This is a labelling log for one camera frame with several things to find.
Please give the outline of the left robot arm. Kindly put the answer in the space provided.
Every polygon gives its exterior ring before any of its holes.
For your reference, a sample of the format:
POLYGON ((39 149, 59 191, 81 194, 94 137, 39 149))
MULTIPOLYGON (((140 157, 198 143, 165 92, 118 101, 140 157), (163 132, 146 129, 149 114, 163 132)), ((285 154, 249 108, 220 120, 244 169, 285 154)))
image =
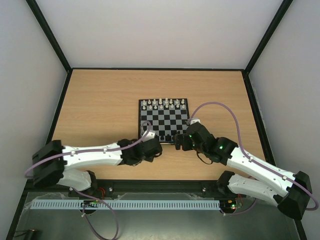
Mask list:
POLYGON ((35 188, 61 185, 79 192, 95 189, 96 176, 88 167, 98 165, 136 166, 153 162, 163 152, 157 138, 137 141, 121 139, 92 147, 72 147, 53 140, 32 156, 32 181, 35 188))

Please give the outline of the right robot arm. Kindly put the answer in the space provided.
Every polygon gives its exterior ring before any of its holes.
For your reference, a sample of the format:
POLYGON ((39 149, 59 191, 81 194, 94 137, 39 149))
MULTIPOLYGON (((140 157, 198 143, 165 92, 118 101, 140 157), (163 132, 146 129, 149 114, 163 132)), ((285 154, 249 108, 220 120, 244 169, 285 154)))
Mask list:
POLYGON ((176 134, 173 142, 177 150, 196 151, 212 163, 240 170, 246 178, 232 171, 224 171, 217 180, 217 189, 224 195, 247 195, 270 203, 287 217, 301 220, 312 193, 309 176, 277 168, 242 150, 226 137, 214 137, 200 122, 188 126, 183 134, 176 134))

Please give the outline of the black chess king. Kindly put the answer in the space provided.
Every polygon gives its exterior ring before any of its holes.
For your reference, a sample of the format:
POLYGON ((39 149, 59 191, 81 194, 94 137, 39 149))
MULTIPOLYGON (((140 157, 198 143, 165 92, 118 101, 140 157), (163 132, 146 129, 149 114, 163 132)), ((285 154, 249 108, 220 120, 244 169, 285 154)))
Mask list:
POLYGON ((167 135, 165 136, 165 140, 166 140, 167 142, 171 142, 171 141, 172 141, 172 136, 169 135, 169 134, 167 134, 167 135))

